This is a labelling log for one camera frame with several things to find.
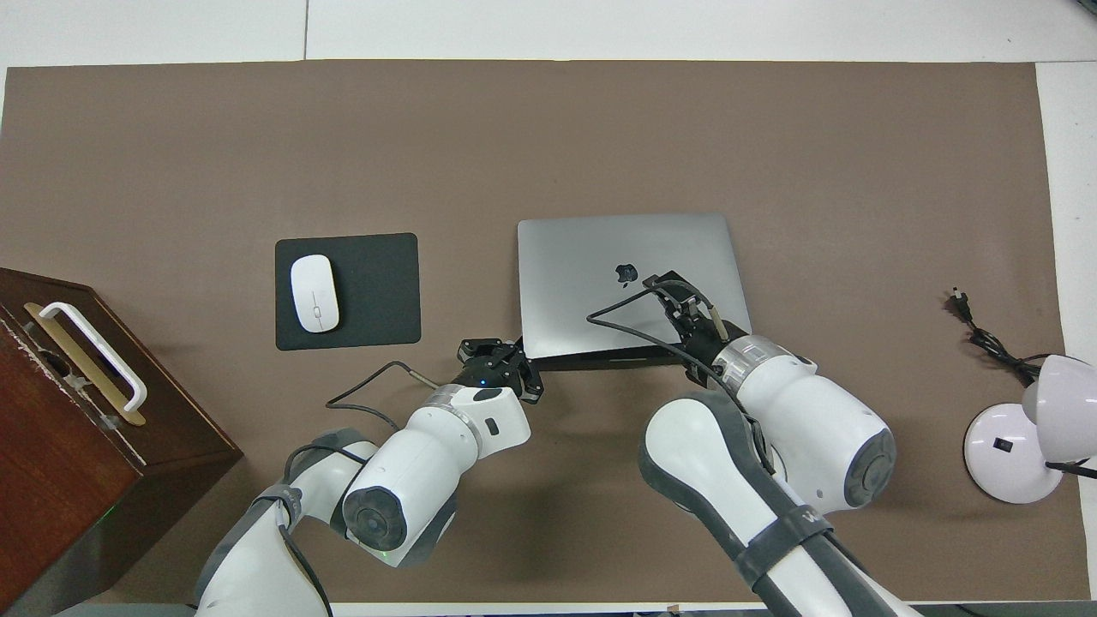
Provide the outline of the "white computer mouse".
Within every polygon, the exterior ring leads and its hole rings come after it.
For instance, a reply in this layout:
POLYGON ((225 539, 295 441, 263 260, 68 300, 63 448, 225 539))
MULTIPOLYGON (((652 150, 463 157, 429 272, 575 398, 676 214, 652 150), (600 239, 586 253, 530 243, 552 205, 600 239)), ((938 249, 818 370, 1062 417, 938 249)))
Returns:
POLYGON ((324 333, 339 326, 339 300, 333 284, 333 266, 328 257, 312 254, 291 263, 290 288, 302 329, 324 333))

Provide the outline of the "brown table mat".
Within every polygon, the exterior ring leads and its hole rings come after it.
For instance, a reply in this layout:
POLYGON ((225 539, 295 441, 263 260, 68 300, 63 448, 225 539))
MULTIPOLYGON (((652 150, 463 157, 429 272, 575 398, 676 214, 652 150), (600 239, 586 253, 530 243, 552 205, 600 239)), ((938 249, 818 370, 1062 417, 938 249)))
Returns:
POLYGON ((1062 350, 1034 65, 321 60, 12 68, 0 267, 93 287, 244 449, 109 593, 185 602, 325 410, 398 358, 521 330, 522 218, 723 214, 751 325, 887 422, 881 500, 832 523, 903 601, 1090 595, 1081 496, 987 500, 968 423, 1014 399, 943 308, 1062 350), (422 338, 279 351, 281 239, 412 233, 422 338))

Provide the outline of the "dark wooden box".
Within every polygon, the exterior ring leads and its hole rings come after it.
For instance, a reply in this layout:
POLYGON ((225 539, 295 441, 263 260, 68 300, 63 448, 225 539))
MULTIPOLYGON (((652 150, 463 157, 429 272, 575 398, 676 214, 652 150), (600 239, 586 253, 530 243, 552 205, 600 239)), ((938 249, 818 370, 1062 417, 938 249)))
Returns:
POLYGON ((110 588, 242 450, 90 287, 0 268, 0 617, 50 617, 110 588), (25 303, 70 303, 147 386, 127 424, 25 303))

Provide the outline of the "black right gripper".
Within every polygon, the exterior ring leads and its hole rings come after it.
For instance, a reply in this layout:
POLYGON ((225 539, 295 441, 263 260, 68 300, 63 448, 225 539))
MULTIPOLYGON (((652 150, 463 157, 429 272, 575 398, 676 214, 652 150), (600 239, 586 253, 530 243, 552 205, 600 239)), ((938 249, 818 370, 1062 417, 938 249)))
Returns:
POLYGON ((669 301, 686 301, 685 306, 672 308, 672 323, 680 337, 680 347, 694 359, 683 359, 682 364, 685 368, 697 368, 698 363, 712 367, 728 343, 720 335, 716 323, 709 317, 713 315, 714 305, 708 298, 695 292, 692 285, 680 280, 672 271, 644 279, 643 287, 669 301))

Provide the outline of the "black mouse pad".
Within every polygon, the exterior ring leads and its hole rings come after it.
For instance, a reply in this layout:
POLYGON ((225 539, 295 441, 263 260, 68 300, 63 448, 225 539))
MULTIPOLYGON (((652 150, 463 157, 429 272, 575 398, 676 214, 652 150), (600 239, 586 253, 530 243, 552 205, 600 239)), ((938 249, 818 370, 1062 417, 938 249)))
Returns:
POLYGON ((422 338, 418 238, 412 233, 282 239, 275 243, 275 344, 282 351, 414 344, 422 338), (340 324, 301 328, 291 300, 290 268, 321 254, 333 266, 340 324))

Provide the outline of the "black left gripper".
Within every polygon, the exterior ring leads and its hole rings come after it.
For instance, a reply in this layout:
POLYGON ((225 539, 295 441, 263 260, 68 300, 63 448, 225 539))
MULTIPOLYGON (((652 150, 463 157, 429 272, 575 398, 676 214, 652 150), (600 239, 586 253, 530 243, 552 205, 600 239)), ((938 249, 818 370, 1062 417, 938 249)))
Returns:
POLYGON ((459 344, 461 371, 452 382, 475 389, 513 390, 522 402, 538 404, 544 385, 538 364, 525 355, 525 349, 498 349, 504 341, 498 338, 468 338, 459 344))

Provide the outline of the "silver laptop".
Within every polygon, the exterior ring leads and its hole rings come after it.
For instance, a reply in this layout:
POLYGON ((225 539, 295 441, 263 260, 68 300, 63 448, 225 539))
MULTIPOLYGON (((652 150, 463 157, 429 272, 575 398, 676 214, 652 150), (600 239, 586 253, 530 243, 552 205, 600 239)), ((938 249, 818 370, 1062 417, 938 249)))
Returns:
POLYGON ((643 293, 654 276, 677 273, 724 319, 753 330, 723 214, 529 218, 518 225, 518 251, 525 355, 542 371, 674 364, 658 346, 587 321, 600 311, 611 323, 679 343, 657 298, 643 293))

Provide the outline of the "white desk lamp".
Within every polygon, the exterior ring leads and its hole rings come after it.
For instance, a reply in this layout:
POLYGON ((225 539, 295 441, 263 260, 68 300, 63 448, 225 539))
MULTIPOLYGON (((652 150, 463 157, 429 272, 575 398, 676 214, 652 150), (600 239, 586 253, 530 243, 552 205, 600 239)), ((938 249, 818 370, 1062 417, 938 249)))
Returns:
POLYGON ((1097 481, 1097 366, 1048 356, 1018 404, 995 404, 968 426, 969 476, 992 500, 1045 500, 1065 474, 1097 481))

